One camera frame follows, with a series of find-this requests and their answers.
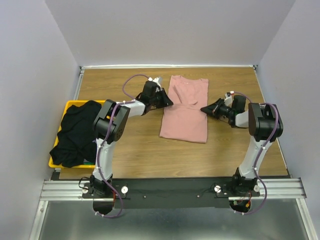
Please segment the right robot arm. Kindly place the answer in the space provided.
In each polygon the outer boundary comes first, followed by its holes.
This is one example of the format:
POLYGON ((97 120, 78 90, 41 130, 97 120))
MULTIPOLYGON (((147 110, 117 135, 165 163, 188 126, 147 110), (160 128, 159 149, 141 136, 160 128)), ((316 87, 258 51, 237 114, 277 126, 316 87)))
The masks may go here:
POLYGON ((270 146, 284 130, 275 104, 252 102, 240 92, 230 91, 225 98, 202 107, 201 112, 214 119, 227 119, 232 128, 247 129, 250 142, 245 157, 230 180, 216 183, 218 197, 245 196, 258 192, 259 169, 270 146))

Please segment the pink printed t-shirt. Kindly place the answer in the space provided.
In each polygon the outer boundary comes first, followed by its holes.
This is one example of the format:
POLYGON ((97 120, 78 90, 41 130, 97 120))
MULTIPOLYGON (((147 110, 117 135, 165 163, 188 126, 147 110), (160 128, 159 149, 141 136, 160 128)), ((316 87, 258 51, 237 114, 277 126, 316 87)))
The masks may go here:
POLYGON ((208 104, 208 90, 208 79, 171 76, 168 97, 173 105, 163 110, 159 136, 205 144, 208 138, 208 118, 201 108, 208 104))

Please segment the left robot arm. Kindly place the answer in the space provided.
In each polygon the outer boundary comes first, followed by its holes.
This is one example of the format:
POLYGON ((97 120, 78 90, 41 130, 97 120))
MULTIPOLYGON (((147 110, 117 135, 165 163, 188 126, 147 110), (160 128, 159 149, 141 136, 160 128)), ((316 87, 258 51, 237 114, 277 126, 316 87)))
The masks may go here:
POLYGON ((116 142, 122 137, 128 118, 143 116, 152 108, 162 109, 173 105, 161 83, 161 77, 150 77, 136 98, 122 102, 107 99, 93 121, 97 151, 95 168, 90 176, 90 187, 97 195, 107 196, 113 190, 110 188, 113 155, 116 142))

